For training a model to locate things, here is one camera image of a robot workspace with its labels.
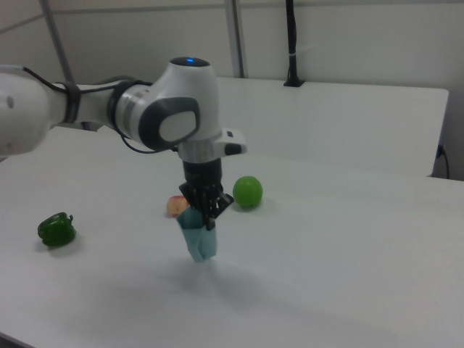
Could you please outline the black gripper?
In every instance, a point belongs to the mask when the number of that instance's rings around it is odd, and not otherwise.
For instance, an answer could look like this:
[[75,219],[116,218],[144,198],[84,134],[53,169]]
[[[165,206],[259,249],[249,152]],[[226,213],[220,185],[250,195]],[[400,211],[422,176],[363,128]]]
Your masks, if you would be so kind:
[[183,162],[183,170],[186,182],[179,189],[190,206],[206,219],[206,229],[211,231],[215,219],[233,202],[233,197],[223,191],[221,159]]

